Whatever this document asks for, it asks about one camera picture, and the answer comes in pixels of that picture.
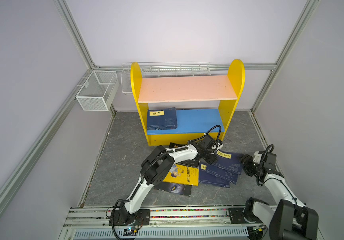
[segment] yellow bookshelf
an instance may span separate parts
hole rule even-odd
[[[221,125],[223,140],[245,82],[241,60],[234,60],[225,76],[143,78],[138,63],[131,65],[131,86],[149,146],[186,143]],[[147,131],[148,103],[220,100],[218,109],[177,110],[177,129]],[[218,129],[209,133],[217,137]]]

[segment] black mounting plate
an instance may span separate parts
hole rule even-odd
[[[125,223],[125,220],[120,218],[120,211],[116,210],[114,219],[115,221],[115,226],[126,226],[126,225],[141,225],[141,221],[143,221],[143,226],[149,225],[149,220],[150,220],[150,210],[149,209],[140,209],[139,211],[136,212],[136,218],[135,222],[133,224]],[[109,220],[109,225],[112,226],[112,219]]]
[[[243,212],[243,207],[230,207],[227,209],[227,214],[229,214],[229,218],[231,219],[231,223],[262,223],[261,220],[257,220],[255,222],[247,222],[245,220],[245,215]]]

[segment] yellow book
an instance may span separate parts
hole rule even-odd
[[[198,169],[174,164],[163,182],[198,186]]]

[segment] robotic arm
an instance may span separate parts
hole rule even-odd
[[[259,186],[265,185],[277,203],[276,210],[259,199],[246,201],[244,216],[248,221],[260,219],[269,228],[271,240],[316,240],[318,214],[314,209],[296,198],[286,184],[283,175],[276,171],[274,145],[263,152],[255,152],[254,158],[241,158],[243,169],[248,176],[255,176]]]
[[[208,133],[219,128],[217,139]],[[112,211],[112,229],[115,225],[133,224],[135,218],[140,217],[139,211],[143,200],[154,185],[163,181],[171,167],[185,160],[204,159],[212,164],[215,154],[222,147],[219,140],[221,126],[212,127],[203,137],[188,141],[188,144],[175,149],[157,146],[155,150],[141,164],[139,180],[129,197],[119,199]],[[246,202],[244,218],[248,222],[261,220],[269,230],[271,240],[316,240],[318,215],[315,210],[309,209],[306,204],[296,198],[283,175],[276,170],[276,155],[272,153],[274,146],[269,145],[263,152],[255,152],[254,158],[244,155],[241,158],[243,169],[248,176],[255,176],[259,186],[265,185],[275,202],[278,204],[274,211],[264,201],[250,198]]]
[[[217,139],[214,139],[209,133],[219,128]],[[118,217],[115,224],[129,225],[135,221],[137,213],[143,200],[154,185],[165,179],[171,167],[185,160],[204,159],[208,164],[212,164],[216,159],[215,154],[222,147],[222,141],[219,140],[221,126],[212,127],[204,136],[188,142],[187,145],[170,149],[163,146],[157,146],[155,150],[141,163],[141,171],[135,188],[129,197],[125,200],[119,199]]]

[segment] white wire rack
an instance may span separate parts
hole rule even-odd
[[[83,110],[109,111],[119,88],[115,71],[93,70],[76,95]]]
[[[208,76],[211,74],[208,62],[162,62],[138,63],[143,78]],[[123,63],[121,72],[121,90],[124,94],[132,94],[131,65]]]

